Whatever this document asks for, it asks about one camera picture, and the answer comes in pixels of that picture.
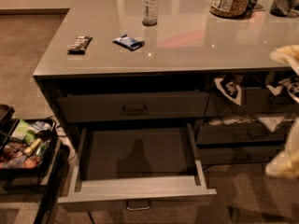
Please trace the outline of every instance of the tiled floor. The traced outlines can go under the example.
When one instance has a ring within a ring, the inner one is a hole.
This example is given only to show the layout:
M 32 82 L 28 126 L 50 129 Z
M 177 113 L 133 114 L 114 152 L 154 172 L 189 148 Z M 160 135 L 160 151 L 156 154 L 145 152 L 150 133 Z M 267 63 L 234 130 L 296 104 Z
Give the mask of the tiled floor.
M 63 15 L 0 16 L 0 103 L 13 105 L 23 119 L 52 115 L 32 74 Z M 267 177 L 261 164 L 213 166 L 207 183 L 219 193 L 210 206 L 148 211 L 91 212 L 95 223 L 299 223 L 299 181 Z M 0 223 L 21 223 L 20 204 L 0 206 Z M 67 213 L 58 206 L 54 223 L 91 223 L 88 213 Z

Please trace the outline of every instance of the empty drawer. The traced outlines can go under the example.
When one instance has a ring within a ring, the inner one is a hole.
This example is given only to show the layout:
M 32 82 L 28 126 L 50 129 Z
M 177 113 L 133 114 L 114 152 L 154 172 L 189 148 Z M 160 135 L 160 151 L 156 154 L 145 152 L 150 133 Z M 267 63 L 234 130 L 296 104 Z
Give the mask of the empty drawer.
M 85 129 L 68 195 L 59 203 L 69 211 L 143 210 L 209 204 L 215 194 L 206 187 L 190 125 L 107 132 Z
M 206 108 L 206 116 L 229 116 L 252 113 L 296 113 L 299 104 L 286 95 L 273 97 L 270 90 L 242 88 L 242 104 L 236 105 L 219 92 L 212 92 Z
M 207 145 L 284 140 L 284 127 L 280 127 L 274 133 L 270 133 L 259 123 L 220 126 L 205 125 L 201 126 L 199 129 L 196 144 Z
M 217 147 L 199 150 L 203 165 L 270 162 L 283 149 L 283 143 L 273 146 Z
M 200 91 L 70 95 L 58 99 L 68 122 L 202 117 L 208 93 Z

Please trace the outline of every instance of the kitchen counter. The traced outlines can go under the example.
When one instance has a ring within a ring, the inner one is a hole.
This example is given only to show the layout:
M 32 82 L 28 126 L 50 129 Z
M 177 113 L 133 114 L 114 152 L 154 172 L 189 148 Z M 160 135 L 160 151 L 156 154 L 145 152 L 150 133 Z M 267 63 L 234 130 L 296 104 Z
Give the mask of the kitchen counter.
M 234 20 L 211 14 L 210 0 L 158 1 L 158 24 L 146 27 L 142 0 L 77 0 L 34 76 L 290 69 L 269 53 L 298 43 L 299 20 L 271 15 L 273 0 L 259 0 L 262 11 Z M 145 46 L 131 52 L 112 43 L 124 34 Z M 77 35 L 93 37 L 85 55 L 67 54 Z

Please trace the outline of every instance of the closed drawer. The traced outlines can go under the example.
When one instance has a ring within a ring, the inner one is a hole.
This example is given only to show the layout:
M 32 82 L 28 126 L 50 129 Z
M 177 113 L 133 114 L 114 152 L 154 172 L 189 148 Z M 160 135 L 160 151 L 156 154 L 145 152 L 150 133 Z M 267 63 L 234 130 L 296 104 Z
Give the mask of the closed drawer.
M 192 128 L 83 130 L 69 191 L 69 211 L 149 209 L 209 204 Z
M 273 112 L 299 112 L 299 104 L 285 93 L 280 96 L 273 96 L 268 89 L 242 88 L 241 105 L 229 101 L 219 92 L 212 92 L 206 107 L 207 117 Z
M 202 117 L 208 93 L 200 91 L 70 95 L 58 99 L 68 122 Z
M 228 144 L 242 142 L 270 142 L 284 141 L 285 128 L 280 127 L 274 133 L 270 133 L 259 123 L 201 126 L 197 135 L 196 144 Z
M 203 165 L 268 163 L 283 148 L 282 142 L 273 146 L 203 148 L 199 156 Z

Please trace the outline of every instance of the glass jar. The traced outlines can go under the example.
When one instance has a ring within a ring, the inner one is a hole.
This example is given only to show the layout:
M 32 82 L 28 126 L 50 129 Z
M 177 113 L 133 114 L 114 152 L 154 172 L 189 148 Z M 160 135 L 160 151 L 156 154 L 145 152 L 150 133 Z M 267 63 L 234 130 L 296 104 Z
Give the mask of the glass jar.
M 243 15 L 249 0 L 211 0 L 210 12 L 224 18 L 235 18 Z

